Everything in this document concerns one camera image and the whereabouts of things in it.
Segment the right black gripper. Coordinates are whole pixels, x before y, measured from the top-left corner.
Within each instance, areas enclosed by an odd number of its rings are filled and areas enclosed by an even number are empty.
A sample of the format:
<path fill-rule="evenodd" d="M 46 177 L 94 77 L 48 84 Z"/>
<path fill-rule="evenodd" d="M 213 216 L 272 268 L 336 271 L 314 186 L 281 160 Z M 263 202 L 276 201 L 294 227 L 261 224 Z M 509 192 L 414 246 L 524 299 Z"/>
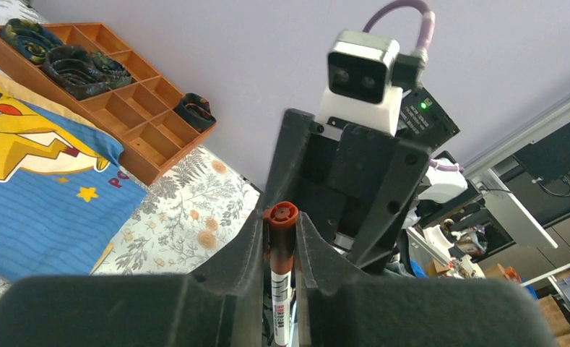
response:
<path fill-rule="evenodd" d="M 390 260 L 431 149 L 355 123 L 334 135 L 310 113 L 282 117 L 263 205 L 292 202 L 327 242 L 353 240 L 347 258 L 367 273 Z"/>

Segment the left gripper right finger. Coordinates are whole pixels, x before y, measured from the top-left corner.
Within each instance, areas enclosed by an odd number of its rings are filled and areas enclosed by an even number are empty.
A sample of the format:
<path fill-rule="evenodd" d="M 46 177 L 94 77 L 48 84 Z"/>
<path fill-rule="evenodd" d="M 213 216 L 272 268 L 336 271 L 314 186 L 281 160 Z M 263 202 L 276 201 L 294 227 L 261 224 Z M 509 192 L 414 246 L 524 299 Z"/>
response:
<path fill-rule="evenodd" d="M 369 275 L 305 213 L 296 225 L 301 346 L 554 346 L 540 307 L 506 280 Z"/>

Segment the red-capped whiteboard marker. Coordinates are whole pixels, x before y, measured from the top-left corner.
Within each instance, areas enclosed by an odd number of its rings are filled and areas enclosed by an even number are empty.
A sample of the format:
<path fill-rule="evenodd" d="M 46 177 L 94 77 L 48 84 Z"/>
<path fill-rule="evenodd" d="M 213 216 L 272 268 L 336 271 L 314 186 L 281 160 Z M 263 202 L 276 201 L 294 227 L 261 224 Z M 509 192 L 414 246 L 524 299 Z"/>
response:
<path fill-rule="evenodd" d="M 294 264 L 295 226 L 298 208 L 288 201 L 278 202 L 262 215 L 264 257 L 269 260 L 272 297 L 273 342 L 290 342 L 291 278 Z"/>

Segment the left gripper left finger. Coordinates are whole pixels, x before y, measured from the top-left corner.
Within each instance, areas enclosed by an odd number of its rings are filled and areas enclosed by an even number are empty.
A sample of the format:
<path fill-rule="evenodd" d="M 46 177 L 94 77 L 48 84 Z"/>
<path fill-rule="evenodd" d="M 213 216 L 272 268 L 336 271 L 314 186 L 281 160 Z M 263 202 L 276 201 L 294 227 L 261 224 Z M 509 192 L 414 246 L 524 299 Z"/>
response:
<path fill-rule="evenodd" d="M 181 275 L 41 276 L 0 298 L 0 346 L 260 346 L 259 211 Z"/>

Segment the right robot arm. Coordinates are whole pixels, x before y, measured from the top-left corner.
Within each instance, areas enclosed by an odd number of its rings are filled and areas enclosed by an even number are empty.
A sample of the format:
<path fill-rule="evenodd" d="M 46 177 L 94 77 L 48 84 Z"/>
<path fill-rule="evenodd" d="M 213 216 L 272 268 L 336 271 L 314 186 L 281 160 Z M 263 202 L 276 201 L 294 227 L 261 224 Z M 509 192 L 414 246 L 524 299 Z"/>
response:
<path fill-rule="evenodd" d="M 467 190 L 462 167 L 436 152 L 459 128 L 423 87 L 396 115 L 325 96 L 319 115 L 284 113 L 262 204 L 293 203 L 330 244 L 351 239 L 354 265 L 380 273 L 406 253 L 410 226 Z"/>

